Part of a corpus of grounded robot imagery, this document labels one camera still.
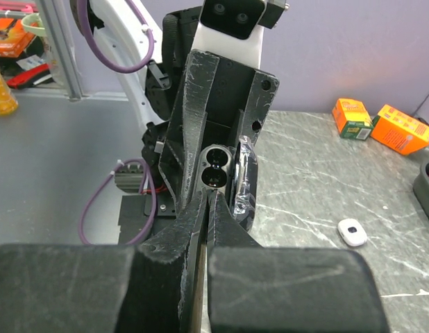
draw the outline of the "black tray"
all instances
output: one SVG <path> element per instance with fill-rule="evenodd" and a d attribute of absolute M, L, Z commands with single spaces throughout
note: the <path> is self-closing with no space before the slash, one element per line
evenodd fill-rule
<path fill-rule="evenodd" d="M 429 162 L 421 165 L 420 174 L 414 182 L 414 193 L 429 218 Z"/>

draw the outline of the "orange bottle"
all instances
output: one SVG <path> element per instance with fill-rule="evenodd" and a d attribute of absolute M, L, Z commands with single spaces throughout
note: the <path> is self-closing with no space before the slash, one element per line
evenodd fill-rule
<path fill-rule="evenodd" d="M 6 116 L 13 113 L 19 107 L 5 80 L 0 74 L 0 116 Z"/>

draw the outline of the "black strap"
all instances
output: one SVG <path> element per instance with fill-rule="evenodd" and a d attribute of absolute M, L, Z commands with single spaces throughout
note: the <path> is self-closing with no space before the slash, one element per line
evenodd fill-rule
<path fill-rule="evenodd" d="M 168 14 L 162 21 L 162 63 L 164 70 L 174 82 L 174 50 L 178 39 L 178 18 Z"/>

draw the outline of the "clear plastic wrap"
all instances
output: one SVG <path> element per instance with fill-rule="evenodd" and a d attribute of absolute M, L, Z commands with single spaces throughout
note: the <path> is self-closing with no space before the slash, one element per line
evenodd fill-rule
<path fill-rule="evenodd" d="M 255 219 L 258 157 L 249 137 L 239 137 L 235 164 L 231 212 L 235 220 L 250 231 Z"/>

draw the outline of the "orange box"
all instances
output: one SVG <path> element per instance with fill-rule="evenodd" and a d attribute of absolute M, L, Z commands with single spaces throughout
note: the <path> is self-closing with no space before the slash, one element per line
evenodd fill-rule
<path fill-rule="evenodd" d="M 373 130 L 370 114 L 360 101 L 338 99 L 332 114 L 342 138 L 364 141 Z"/>
<path fill-rule="evenodd" d="M 385 105 L 373 120 L 372 137 L 401 155 L 409 155 L 429 146 L 429 126 Z"/>
<path fill-rule="evenodd" d="M 0 19 L 0 57 L 18 58 L 34 37 L 20 19 Z"/>

